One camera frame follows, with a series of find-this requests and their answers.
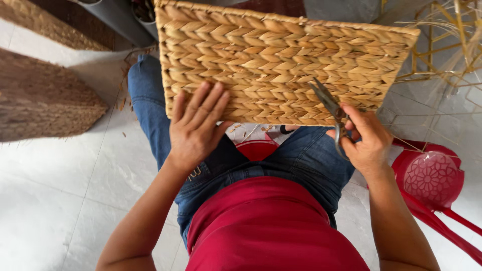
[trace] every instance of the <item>metal scissors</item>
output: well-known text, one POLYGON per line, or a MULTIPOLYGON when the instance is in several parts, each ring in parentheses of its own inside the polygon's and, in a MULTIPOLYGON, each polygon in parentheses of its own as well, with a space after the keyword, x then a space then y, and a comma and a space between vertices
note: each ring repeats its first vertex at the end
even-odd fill
POLYGON ((313 80, 316 82, 318 87, 314 86, 312 83, 309 83, 311 88, 315 91, 316 96, 318 96, 318 99, 325 105, 325 108, 330 111, 330 113, 333 115, 335 118, 336 124, 335 124, 335 129, 336 129, 336 135, 335 135, 335 148, 338 154, 343 157, 345 160, 350 161, 350 159, 342 153, 341 145, 340 145, 340 138, 343 136, 348 137, 351 142, 355 143, 355 140, 350 137, 348 134, 345 124, 341 121, 344 118, 348 118, 349 116, 343 111, 343 109, 340 107, 338 102, 333 98, 331 93, 328 91, 328 89, 322 85, 318 79, 313 77, 313 80))

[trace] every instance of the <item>hand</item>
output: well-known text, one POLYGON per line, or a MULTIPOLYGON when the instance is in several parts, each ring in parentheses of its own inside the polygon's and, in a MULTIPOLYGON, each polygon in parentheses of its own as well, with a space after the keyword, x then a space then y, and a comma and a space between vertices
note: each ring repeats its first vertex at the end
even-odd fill
POLYGON ((229 92, 218 82, 211 90, 209 82, 202 82, 184 110, 185 93, 175 98, 173 118, 169 127, 171 152, 168 159, 186 172, 191 172, 216 147, 226 129, 233 122, 216 126, 229 101, 229 92))
MULTIPOLYGON (((352 143, 346 136, 340 139, 346 155, 365 178, 381 174, 389 168, 388 152, 393 141, 392 135, 373 112, 362 113, 347 103, 341 103, 340 107, 350 116, 351 121, 348 121, 345 127, 351 131, 353 139, 362 137, 362 140, 356 143, 352 143)), ((334 130, 326 134, 335 137, 334 130)))

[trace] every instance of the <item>red stool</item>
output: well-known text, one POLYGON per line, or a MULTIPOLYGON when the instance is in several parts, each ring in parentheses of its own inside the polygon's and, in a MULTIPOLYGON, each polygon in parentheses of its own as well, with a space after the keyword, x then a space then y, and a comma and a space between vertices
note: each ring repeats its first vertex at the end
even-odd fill
POLYGON ((273 139, 265 134, 265 139, 248 140, 236 144, 238 150, 250 161, 262 161, 272 154, 279 146, 273 139))
POLYGON ((404 148, 392 168, 410 212, 482 265, 482 252, 434 214, 440 211, 482 236, 481 228, 450 209, 464 185, 460 158, 452 150, 433 143, 395 139, 393 144, 404 148))

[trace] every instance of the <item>red t-shirt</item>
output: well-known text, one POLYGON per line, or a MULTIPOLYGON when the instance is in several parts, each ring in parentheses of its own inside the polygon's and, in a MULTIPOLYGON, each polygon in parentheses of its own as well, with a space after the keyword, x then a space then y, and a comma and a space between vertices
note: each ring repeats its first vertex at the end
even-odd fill
POLYGON ((306 189, 269 176, 207 200, 192 218, 187 251, 187 271, 368 270, 306 189))

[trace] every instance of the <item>knee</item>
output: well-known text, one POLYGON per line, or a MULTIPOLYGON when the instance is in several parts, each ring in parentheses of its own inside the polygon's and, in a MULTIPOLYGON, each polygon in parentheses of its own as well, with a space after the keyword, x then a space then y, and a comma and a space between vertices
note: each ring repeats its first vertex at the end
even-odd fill
POLYGON ((139 55, 137 63, 131 66, 127 74, 128 91, 132 96, 138 92, 162 90, 161 64, 158 59, 148 54, 139 55))

